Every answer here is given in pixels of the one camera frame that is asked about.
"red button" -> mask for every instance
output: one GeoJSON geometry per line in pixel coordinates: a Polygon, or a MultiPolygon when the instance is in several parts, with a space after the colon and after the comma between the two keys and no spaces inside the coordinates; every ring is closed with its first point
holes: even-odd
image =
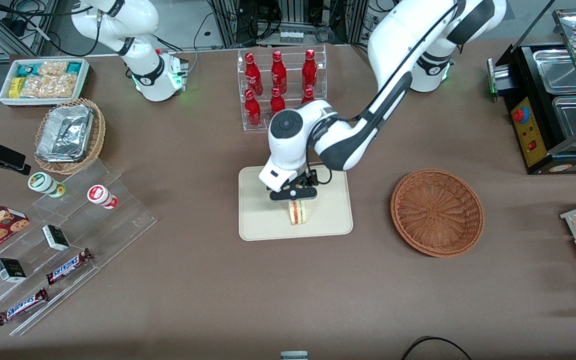
{"type": "Polygon", "coordinates": [[[519,123],[519,121],[524,120],[524,117],[526,116],[524,110],[522,109],[517,109],[512,113],[512,120],[517,121],[517,123],[519,123]]]}

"yellow control panel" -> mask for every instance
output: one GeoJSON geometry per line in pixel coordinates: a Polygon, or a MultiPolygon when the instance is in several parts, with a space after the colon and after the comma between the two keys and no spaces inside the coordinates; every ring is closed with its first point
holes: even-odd
{"type": "Polygon", "coordinates": [[[514,130],[517,132],[519,144],[521,144],[521,152],[526,159],[526,164],[529,167],[534,166],[534,164],[546,157],[547,152],[542,134],[539,132],[539,127],[537,127],[537,122],[533,115],[533,108],[530,106],[530,101],[528,101],[527,97],[512,109],[510,116],[512,116],[514,130]]]}

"snickers bar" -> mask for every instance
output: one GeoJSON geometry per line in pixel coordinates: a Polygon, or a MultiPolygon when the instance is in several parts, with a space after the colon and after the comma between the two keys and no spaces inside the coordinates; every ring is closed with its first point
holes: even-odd
{"type": "Polygon", "coordinates": [[[16,317],[17,315],[29,310],[33,306],[38,305],[42,301],[48,301],[48,300],[49,300],[48,292],[46,292],[46,289],[42,287],[41,290],[39,290],[39,292],[37,292],[33,296],[30,296],[24,301],[21,301],[15,307],[8,309],[8,311],[0,312],[0,326],[11,321],[13,317],[16,317]]]}
{"type": "Polygon", "coordinates": [[[82,252],[78,253],[77,256],[70,259],[66,264],[59,266],[55,271],[46,275],[48,278],[48,285],[55,284],[57,280],[63,278],[64,276],[70,274],[78,267],[82,266],[87,260],[92,258],[90,250],[86,248],[82,252]]]}

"small black box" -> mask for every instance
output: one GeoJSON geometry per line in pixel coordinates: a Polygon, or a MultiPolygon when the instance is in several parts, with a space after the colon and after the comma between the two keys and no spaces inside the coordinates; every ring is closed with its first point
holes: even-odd
{"type": "Polygon", "coordinates": [[[61,228],[48,224],[42,227],[41,230],[43,231],[43,237],[48,242],[48,246],[58,251],[68,250],[70,244],[61,228]]]}
{"type": "Polygon", "coordinates": [[[0,276],[8,283],[21,283],[26,278],[19,260],[0,258],[0,276]]]}

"clear acrylic rack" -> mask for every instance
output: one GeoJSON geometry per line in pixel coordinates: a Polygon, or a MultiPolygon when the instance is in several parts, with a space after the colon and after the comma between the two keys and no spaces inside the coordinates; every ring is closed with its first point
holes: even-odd
{"type": "Polygon", "coordinates": [[[306,50],[308,49],[315,51],[315,63],[317,64],[317,86],[314,89],[313,97],[315,99],[326,100],[328,96],[326,74],[328,64],[326,47],[324,45],[278,48],[255,47],[238,51],[237,78],[244,130],[268,130],[268,126],[270,125],[270,119],[272,118],[272,111],[270,110],[270,98],[272,96],[270,91],[273,88],[270,69],[273,66],[273,51],[275,50],[281,51],[281,59],[286,66],[288,91],[282,95],[286,103],[286,109],[296,109],[302,105],[302,99],[304,98],[304,90],[302,89],[302,66],[304,66],[306,50]],[[257,127],[250,125],[248,117],[246,116],[246,108],[244,107],[246,101],[244,92],[248,88],[246,82],[246,61],[244,61],[244,55],[247,53],[254,55],[254,62],[259,67],[259,71],[261,71],[261,84],[263,85],[263,94],[255,97],[261,107],[261,126],[257,127]]]}
{"type": "Polygon", "coordinates": [[[41,288],[46,289],[49,297],[48,302],[36,305],[1,326],[2,331],[11,336],[28,331],[157,221],[130,194],[119,180],[119,174],[100,159],[72,174],[63,184],[66,186],[64,196],[42,196],[24,211],[30,225],[21,235],[0,246],[0,258],[19,260],[27,276],[17,284],[4,282],[0,278],[0,312],[13,308],[41,288]],[[96,184],[105,186],[117,196],[119,205],[109,210],[88,201],[87,191],[96,184]],[[70,243],[66,251],[57,251],[48,246],[42,232],[47,224],[63,230],[70,243]],[[89,248],[93,259],[66,278],[48,285],[46,274],[86,248],[89,248]]]}

